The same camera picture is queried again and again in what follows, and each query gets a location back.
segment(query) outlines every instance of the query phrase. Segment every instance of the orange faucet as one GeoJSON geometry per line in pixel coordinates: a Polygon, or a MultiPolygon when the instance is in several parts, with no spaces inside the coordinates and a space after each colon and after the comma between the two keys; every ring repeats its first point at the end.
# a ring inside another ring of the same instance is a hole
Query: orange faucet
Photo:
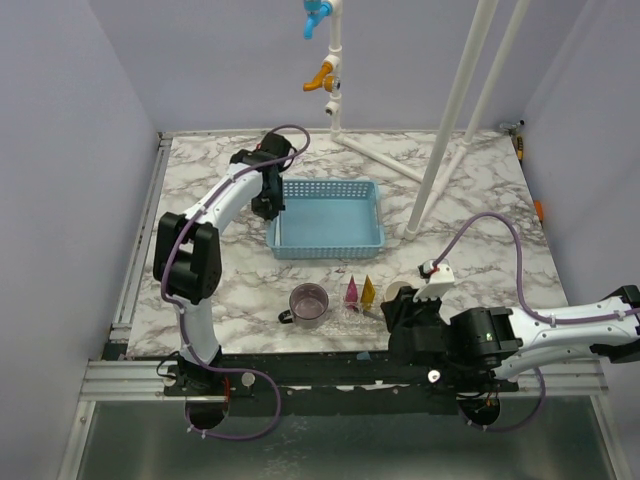
{"type": "Polygon", "coordinates": [[[317,90],[318,88],[321,88],[325,77],[329,75],[331,72],[333,72],[333,65],[331,65],[331,63],[329,62],[324,62],[318,74],[315,77],[313,77],[313,80],[309,83],[305,83],[302,85],[302,90],[305,92],[310,92],[312,90],[317,90]]]}

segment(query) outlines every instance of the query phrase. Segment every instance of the wall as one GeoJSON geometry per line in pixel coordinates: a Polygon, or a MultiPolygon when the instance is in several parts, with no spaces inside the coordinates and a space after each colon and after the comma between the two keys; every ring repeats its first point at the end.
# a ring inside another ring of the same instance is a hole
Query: wall
{"type": "MultiPolygon", "coordinates": [[[[640,3],[590,0],[526,111],[525,173],[573,303],[640,285],[640,3]]],[[[640,365],[605,365],[640,477],[640,365]]]]}
{"type": "Polygon", "coordinates": [[[52,479],[105,341],[157,135],[85,0],[0,15],[0,465],[52,479]]]}
{"type": "MultiPolygon", "coordinates": [[[[531,2],[482,126],[518,120],[586,0],[531,2]]],[[[329,23],[305,41],[300,0],[90,0],[163,131],[327,127],[326,94],[303,93],[329,23]]],[[[437,128],[477,2],[344,1],[344,125],[437,128]]],[[[459,127],[468,123],[515,0],[500,2],[459,127]]]]}

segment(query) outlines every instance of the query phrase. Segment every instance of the blue plastic dish rack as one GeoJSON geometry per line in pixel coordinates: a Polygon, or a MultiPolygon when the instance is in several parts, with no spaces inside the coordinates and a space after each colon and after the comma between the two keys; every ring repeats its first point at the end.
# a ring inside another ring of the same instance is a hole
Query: blue plastic dish rack
{"type": "Polygon", "coordinates": [[[372,258],[384,246],[380,192],[368,180],[285,180],[267,245],[279,260],[372,258]]]}

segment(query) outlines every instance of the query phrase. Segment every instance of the faucet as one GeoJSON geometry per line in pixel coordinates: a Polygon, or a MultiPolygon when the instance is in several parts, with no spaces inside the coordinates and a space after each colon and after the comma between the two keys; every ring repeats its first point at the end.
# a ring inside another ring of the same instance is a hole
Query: faucet
{"type": "Polygon", "coordinates": [[[331,15],[333,6],[327,1],[321,0],[303,0],[303,3],[305,10],[307,10],[304,38],[309,40],[313,37],[313,29],[320,25],[324,17],[331,15]]]}

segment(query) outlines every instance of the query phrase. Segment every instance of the marble countertop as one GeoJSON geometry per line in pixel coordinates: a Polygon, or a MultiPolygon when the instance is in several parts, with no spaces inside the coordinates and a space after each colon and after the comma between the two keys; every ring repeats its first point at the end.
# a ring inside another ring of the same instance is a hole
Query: marble countertop
{"type": "MultiPolygon", "coordinates": [[[[435,134],[429,132],[349,135],[416,171],[424,171],[435,140],[435,134]]],[[[302,135],[287,137],[294,145],[303,143],[302,135]]],[[[182,212],[198,201],[224,174],[231,155],[241,148],[255,148],[260,138],[174,138],[154,224],[165,212],[182,212]]],[[[441,172],[461,140],[461,134],[454,134],[441,172]]],[[[278,261],[266,246],[264,222],[245,208],[221,237],[223,276],[212,299],[216,335],[227,353],[386,349],[388,333],[382,322],[364,317],[357,321],[330,318],[316,330],[303,330],[296,325],[281,325],[277,316],[287,308],[291,290],[305,282],[318,283],[332,295],[352,274],[359,283],[368,274],[380,286],[396,280],[414,287],[421,285],[416,267],[435,258],[465,220],[487,210],[509,217],[522,236],[528,303],[535,308],[567,304],[508,137],[493,132],[476,135],[469,154],[413,242],[400,239],[399,234],[409,219],[419,184],[333,143],[328,134],[312,135],[308,152],[285,178],[376,180],[382,195],[387,243],[370,260],[278,261]]],[[[155,231],[136,304],[129,356],[163,355],[180,346],[175,313],[160,299],[159,284],[151,273],[154,248],[155,231]]],[[[517,304],[515,249],[501,223],[493,219],[478,221],[448,260],[457,283],[443,298],[443,318],[475,306],[517,304]]]]}

